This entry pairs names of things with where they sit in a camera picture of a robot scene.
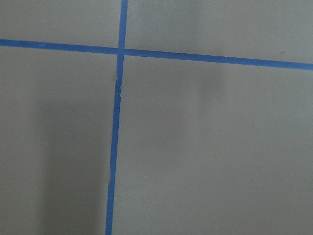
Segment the blue tape line crosswise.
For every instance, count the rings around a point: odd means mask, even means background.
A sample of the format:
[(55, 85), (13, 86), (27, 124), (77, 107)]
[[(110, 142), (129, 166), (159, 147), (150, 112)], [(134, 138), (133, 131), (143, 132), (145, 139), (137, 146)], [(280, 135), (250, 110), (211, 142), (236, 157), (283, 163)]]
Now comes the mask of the blue tape line crosswise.
[(189, 53), (177, 53), (177, 52), (165, 52), (165, 51), (151, 51), (151, 50), (139, 50), (139, 49), (119, 49), (119, 48), (114, 48), (114, 47), (70, 45), (70, 44), (59, 44), (59, 43), (48, 43), (48, 42), (23, 41), (23, 40), (1, 39), (0, 45), (4, 47), (36, 48), (36, 49), (75, 51), (75, 52), (112, 54), (112, 55), (123, 55), (123, 56), (126, 55), (126, 56), (136, 56), (136, 57), (225, 63), (225, 64), (271, 67), (271, 68), (306, 70), (306, 71), (307, 70), (311, 71), (313, 69), (313, 65), (310, 63), (273, 61), (273, 60), (263, 60), (263, 59), (238, 58), (238, 57), (189, 54)]

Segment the blue tape line lengthwise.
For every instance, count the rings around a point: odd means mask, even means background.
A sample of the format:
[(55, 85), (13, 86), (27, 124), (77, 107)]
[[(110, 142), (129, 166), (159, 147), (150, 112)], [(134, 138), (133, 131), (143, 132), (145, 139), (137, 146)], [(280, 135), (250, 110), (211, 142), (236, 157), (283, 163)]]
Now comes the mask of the blue tape line lengthwise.
[(121, 89), (122, 89), (122, 81), (123, 81), (123, 67), (124, 67), (124, 56), (125, 56), (124, 51), (125, 51), (125, 39), (126, 39), (126, 27), (127, 27), (127, 13), (128, 13), (128, 1), (123, 0), (121, 2), (121, 10), (120, 10), (117, 61), (116, 61), (117, 79), (115, 82), (115, 90), (114, 90), (112, 141), (111, 141), (111, 155), (110, 155), (110, 179), (108, 183), (105, 235), (112, 234), (112, 225), (113, 225), (113, 207), (114, 207), (115, 177), (116, 177), (117, 150), (118, 150)]

